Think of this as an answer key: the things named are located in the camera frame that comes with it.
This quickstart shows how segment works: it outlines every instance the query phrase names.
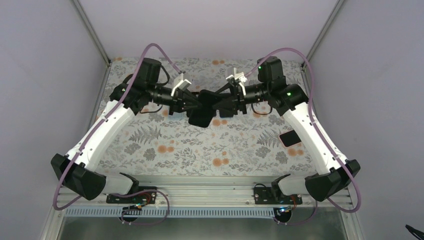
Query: perforated metal strip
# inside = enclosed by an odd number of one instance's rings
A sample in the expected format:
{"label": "perforated metal strip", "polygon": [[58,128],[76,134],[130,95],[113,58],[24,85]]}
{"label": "perforated metal strip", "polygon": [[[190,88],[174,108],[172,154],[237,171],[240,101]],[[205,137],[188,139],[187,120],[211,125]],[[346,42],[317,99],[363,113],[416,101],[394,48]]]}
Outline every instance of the perforated metal strip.
{"label": "perforated metal strip", "polygon": [[[139,218],[158,218],[166,213],[166,207],[144,207],[142,211],[128,214]],[[120,217],[122,207],[71,206],[66,217]],[[260,218],[274,216],[272,207],[171,207],[168,218]]]}

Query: metal frame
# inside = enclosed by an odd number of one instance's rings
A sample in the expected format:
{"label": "metal frame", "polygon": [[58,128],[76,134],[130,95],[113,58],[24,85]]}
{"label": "metal frame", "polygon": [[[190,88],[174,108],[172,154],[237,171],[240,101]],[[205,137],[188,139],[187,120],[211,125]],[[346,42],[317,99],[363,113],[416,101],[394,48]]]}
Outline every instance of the metal frame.
{"label": "metal frame", "polygon": [[108,82],[110,73],[111,73],[111,66],[108,66],[106,71],[104,72],[103,80],[101,81],[100,90],[98,91],[98,94],[97,94],[97,99],[94,104],[94,109],[91,114],[90,123],[87,127],[87,131],[90,130],[90,128],[96,121],[97,112],[99,111],[100,103],[102,102],[103,93],[105,92],[105,86],[106,86],[106,83]]}
{"label": "metal frame", "polygon": [[330,15],[327,18],[327,21],[325,22],[324,26],[322,27],[321,31],[318,34],[318,37],[315,39],[315,42],[313,43],[312,47],[310,48],[309,52],[306,55],[306,58],[308,61],[312,59],[312,56],[314,55],[318,46],[321,44],[324,36],[327,34],[328,29],[330,28],[331,24],[334,22],[337,14],[339,13],[339,10],[341,9],[345,1],[346,0],[338,0],[335,3],[334,8],[332,9]]}
{"label": "metal frame", "polygon": [[[155,186],[158,190],[167,194],[173,210],[190,209],[204,210],[216,209],[221,211],[269,211],[273,207],[285,207],[288,205],[255,205],[252,187],[256,183],[269,184],[275,177],[209,177],[209,176],[134,176],[140,181],[141,186]],[[58,204],[61,206],[77,196],[71,190],[62,187],[59,192]],[[303,195],[303,204],[298,208],[312,208],[315,200],[309,195]],[[343,189],[332,197],[336,203],[344,208],[352,207],[352,200],[347,189]],[[93,211],[89,209],[109,209],[115,210],[117,207],[124,207],[127,204],[108,204],[106,203],[106,195],[101,195],[94,200],[88,201],[81,198],[75,202],[71,210],[85,209],[87,211],[79,211],[78,214],[86,214],[87,217],[96,217]],[[166,207],[165,199],[158,195],[156,204],[151,209],[163,210]],[[319,207],[331,207],[330,202],[323,201]],[[60,232],[64,216],[67,210],[55,211],[51,209],[47,219],[47,223],[42,232],[42,240],[55,240]],[[357,225],[355,224],[356,215],[342,213],[343,223],[346,229],[346,235],[349,240],[362,240],[362,234],[358,234]],[[218,217],[234,217],[221,214]],[[252,218],[266,217],[251,215]]]}
{"label": "metal frame", "polygon": [[108,54],[106,53],[105,48],[103,47],[102,43],[99,40],[99,37],[97,36],[96,32],[94,31],[94,28],[93,28],[92,24],[90,23],[90,20],[87,17],[87,14],[84,11],[84,8],[81,5],[80,1],[79,0],[70,0],[70,2],[75,7],[75,10],[78,13],[79,18],[84,23],[84,26],[87,29],[88,34],[90,35],[91,39],[93,40],[98,52],[100,53],[101,57],[103,58],[104,63],[106,64],[106,66],[109,66],[111,59],[108,57]]}

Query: black phone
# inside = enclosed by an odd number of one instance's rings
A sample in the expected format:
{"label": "black phone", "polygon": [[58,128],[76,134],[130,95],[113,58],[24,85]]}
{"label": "black phone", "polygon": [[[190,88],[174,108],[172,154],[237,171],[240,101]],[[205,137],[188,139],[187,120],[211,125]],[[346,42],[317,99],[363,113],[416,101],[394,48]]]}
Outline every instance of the black phone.
{"label": "black phone", "polygon": [[302,142],[295,130],[281,134],[279,139],[285,147],[290,147]]}
{"label": "black phone", "polygon": [[201,128],[207,128],[212,119],[217,115],[217,110],[212,106],[222,100],[222,95],[209,90],[201,90],[197,96],[197,100],[202,107],[192,110],[188,118],[188,123]]}

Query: black joint housing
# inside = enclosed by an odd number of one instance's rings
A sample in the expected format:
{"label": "black joint housing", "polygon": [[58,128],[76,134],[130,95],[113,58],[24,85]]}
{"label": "black joint housing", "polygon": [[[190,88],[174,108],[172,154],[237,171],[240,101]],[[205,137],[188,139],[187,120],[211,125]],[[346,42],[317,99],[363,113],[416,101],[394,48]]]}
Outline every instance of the black joint housing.
{"label": "black joint housing", "polygon": [[135,76],[133,88],[143,88],[146,85],[155,84],[159,80],[162,63],[158,60],[147,58],[143,59],[140,69]]}
{"label": "black joint housing", "polygon": [[299,85],[290,84],[287,87],[273,90],[268,99],[268,105],[276,109],[282,116],[288,110],[295,110],[296,105],[308,101],[308,97]]}
{"label": "black joint housing", "polygon": [[[357,160],[347,160],[345,166],[354,177],[361,169]],[[350,183],[351,180],[342,167],[333,169],[327,174],[315,174],[305,178],[308,193],[319,202],[346,188]]]}
{"label": "black joint housing", "polygon": [[[51,159],[51,166],[59,180],[71,161],[60,154]],[[63,185],[87,200],[95,199],[106,185],[106,177],[96,172],[89,171],[83,166],[73,163],[66,174]]]}
{"label": "black joint housing", "polygon": [[136,87],[131,87],[129,90],[127,90],[127,87],[128,84],[126,83],[119,84],[113,89],[113,92],[110,94],[109,98],[111,101],[119,101],[122,95],[128,91],[128,94],[122,102],[123,106],[126,109],[131,108],[132,112],[137,115],[144,106],[149,104],[151,100],[150,94],[145,90],[141,90],[140,88]]}
{"label": "black joint housing", "polygon": [[[256,62],[259,63],[262,59],[263,58],[259,58]],[[262,83],[284,80],[284,84],[286,84],[286,77],[283,73],[281,60],[276,56],[268,57],[268,59],[259,66],[257,79]]]}

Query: small black object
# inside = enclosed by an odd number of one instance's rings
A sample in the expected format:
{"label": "small black object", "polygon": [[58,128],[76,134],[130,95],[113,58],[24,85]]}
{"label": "small black object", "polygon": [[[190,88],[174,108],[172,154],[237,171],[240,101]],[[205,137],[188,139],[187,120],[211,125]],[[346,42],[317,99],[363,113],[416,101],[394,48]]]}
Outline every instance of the small black object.
{"label": "small black object", "polygon": [[294,202],[292,197],[294,197],[297,205],[301,205],[303,203],[302,197],[298,197],[297,195],[287,195],[276,200],[276,198],[271,193],[270,187],[255,186],[253,188],[253,197],[254,204],[256,205],[293,205]]}
{"label": "small black object", "polygon": [[285,147],[290,147],[302,142],[295,130],[285,132],[278,137]]}
{"label": "small black object", "polygon": [[207,128],[212,119],[217,115],[217,110],[213,109],[213,105],[219,103],[223,96],[209,90],[201,90],[197,100],[202,107],[191,111],[188,123],[201,128]]}
{"label": "small black object", "polygon": [[287,223],[292,218],[292,210],[285,211],[283,208],[274,208],[274,218],[281,223]]}
{"label": "small black object", "polygon": [[[137,190],[132,190],[132,193],[137,193],[143,190],[157,190],[158,188],[155,186],[138,186]],[[156,202],[156,193],[155,196],[152,196],[153,192],[146,192],[146,194],[150,195],[150,201],[148,204],[155,204]],[[146,199],[146,195],[137,195],[133,197],[118,197],[114,195],[108,195],[106,198],[106,203],[108,204],[142,204]]]}

